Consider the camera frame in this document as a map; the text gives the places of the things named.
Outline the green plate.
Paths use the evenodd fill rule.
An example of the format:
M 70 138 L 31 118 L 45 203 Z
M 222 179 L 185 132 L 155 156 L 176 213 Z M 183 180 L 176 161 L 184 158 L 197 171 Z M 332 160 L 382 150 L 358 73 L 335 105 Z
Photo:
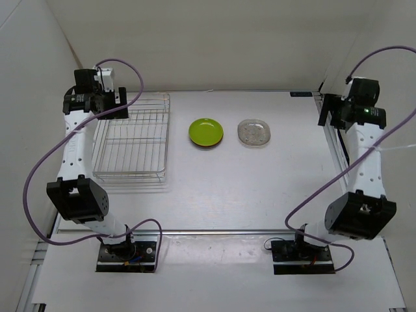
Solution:
M 218 121 L 200 118 L 190 124 L 188 135 L 192 142 L 208 146 L 220 142 L 224 137 L 224 130 Z

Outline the orange plate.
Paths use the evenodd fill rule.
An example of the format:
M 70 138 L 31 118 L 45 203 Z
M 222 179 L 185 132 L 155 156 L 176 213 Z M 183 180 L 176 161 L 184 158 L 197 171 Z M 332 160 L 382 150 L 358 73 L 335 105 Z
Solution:
M 216 148 L 217 146 L 221 145 L 221 143 L 222 142 L 220 141 L 220 142 L 217 142 L 216 144 L 211 144 L 211 145 L 208 145 L 208 146 L 204 146 L 204 145 L 200 145 L 200 144 L 197 144 L 197 143 L 193 142 L 192 145 L 195 146 L 198 149 L 201 149 L 201 150 L 210 150 L 210 149 Z

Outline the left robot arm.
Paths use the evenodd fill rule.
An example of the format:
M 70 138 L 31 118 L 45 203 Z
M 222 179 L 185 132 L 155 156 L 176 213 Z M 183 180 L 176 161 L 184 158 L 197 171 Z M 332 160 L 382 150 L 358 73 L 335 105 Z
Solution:
M 65 220 L 82 224 L 99 233 L 108 252 L 126 261 L 134 257 L 136 244 L 127 234 L 128 227 L 109 211 L 107 192 L 93 175 L 93 120 L 76 127 L 89 117 L 118 106 L 111 68 L 75 70 L 75 86 L 64 95 L 65 133 L 74 135 L 65 143 L 57 180 L 47 184 L 46 192 Z

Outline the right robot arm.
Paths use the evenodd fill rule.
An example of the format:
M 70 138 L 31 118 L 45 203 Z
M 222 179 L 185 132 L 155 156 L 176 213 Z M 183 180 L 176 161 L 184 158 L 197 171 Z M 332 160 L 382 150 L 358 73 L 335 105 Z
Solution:
M 345 239 L 372 240 L 397 211 L 387 199 L 382 181 L 381 153 L 376 141 L 384 134 L 386 112 L 376 107 L 380 94 L 377 80 L 352 78 L 341 96 L 328 94 L 324 105 L 331 112 L 331 125 L 344 131 L 350 165 L 346 192 L 329 204 L 324 219 L 306 224 L 306 236 L 292 243 L 292 253 L 310 258 L 317 246 Z

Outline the aluminium rail front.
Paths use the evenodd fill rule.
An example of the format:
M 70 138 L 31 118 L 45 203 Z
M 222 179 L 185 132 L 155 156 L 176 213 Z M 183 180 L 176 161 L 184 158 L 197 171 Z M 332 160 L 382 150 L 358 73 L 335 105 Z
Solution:
M 92 234 L 91 231 L 80 229 L 58 229 L 58 234 Z M 135 230 L 135 235 L 157 235 L 159 230 Z M 294 231 L 289 229 L 246 229 L 246 230 L 162 230 L 163 235 L 292 235 Z

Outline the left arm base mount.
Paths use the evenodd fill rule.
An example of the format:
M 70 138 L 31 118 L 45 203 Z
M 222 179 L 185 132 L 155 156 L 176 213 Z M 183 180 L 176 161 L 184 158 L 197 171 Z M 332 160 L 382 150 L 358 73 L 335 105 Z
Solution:
M 119 244 L 99 246 L 96 272 L 154 273 L 157 268 L 159 242 L 156 238 L 133 237 Z

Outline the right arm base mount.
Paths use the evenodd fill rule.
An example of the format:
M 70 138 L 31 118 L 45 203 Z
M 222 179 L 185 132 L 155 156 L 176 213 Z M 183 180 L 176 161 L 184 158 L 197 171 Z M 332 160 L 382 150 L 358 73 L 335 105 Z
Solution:
M 272 253 L 274 275 L 334 274 L 328 247 L 282 238 L 266 240 L 263 247 Z

